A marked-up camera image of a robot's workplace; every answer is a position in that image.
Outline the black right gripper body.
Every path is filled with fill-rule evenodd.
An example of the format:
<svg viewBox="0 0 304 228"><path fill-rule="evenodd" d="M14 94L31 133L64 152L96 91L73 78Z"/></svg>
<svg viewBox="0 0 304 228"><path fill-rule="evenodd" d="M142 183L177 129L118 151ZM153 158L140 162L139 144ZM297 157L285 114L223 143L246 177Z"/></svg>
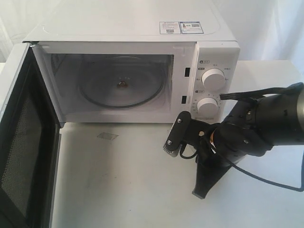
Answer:
<svg viewBox="0 0 304 228"><path fill-rule="evenodd" d="M244 123L209 124L192 119L186 139L193 151L187 159L201 159L200 163L205 165L230 166L250 154L252 127Z"/></svg>

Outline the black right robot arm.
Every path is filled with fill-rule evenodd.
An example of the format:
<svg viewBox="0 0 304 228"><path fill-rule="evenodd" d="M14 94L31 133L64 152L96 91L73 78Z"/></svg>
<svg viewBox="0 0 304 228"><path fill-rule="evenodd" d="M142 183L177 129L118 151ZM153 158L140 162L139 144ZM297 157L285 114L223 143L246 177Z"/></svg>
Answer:
<svg viewBox="0 0 304 228"><path fill-rule="evenodd" d="M303 83L222 94L221 98L236 100L222 122L190 122L190 133L198 136L192 193L200 199L246 156L261 157L275 146L304 143Z"/></svg>

